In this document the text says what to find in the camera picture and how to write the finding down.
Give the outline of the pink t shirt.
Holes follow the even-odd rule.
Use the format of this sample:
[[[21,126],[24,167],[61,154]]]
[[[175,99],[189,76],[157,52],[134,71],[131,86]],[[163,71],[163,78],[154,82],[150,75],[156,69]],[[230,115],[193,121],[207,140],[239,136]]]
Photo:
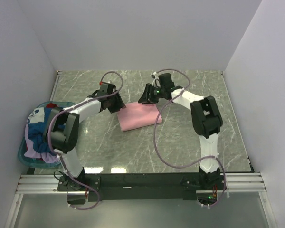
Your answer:
[[[155,104],[127,103],[126,108],[117,112],[122,132],[155,124],[159,110]]]

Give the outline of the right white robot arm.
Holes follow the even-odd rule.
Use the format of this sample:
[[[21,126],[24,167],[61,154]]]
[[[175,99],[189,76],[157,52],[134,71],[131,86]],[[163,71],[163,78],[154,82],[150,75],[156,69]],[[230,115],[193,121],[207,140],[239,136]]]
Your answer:
[[[160,98],[165,98],[190,110],[193,129],[199,136],[200,152],[203,158],[199,165],[199,185],[203,189],[211,189],[221,177],[221,168],[216,159],[218,157],[218,136],[223,121],[215,98],[193,94],[180,86],[156,87],[148,83],[138,102],[152,105],[156,104]]]

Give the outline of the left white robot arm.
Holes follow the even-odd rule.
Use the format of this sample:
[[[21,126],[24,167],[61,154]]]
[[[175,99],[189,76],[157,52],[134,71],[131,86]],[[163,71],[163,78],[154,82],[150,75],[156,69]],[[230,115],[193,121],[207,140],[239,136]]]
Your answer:
[[[100,97],[88,97],[67,108],[54,108],[48,118],[44,140],[57,155],[63,172],[69,176],[68,184],[75,190],[82,190],[86,184],[83,166],[76,153],[79,125],[88,117],[108,109],[111,113],[125,108],[119,92]]]

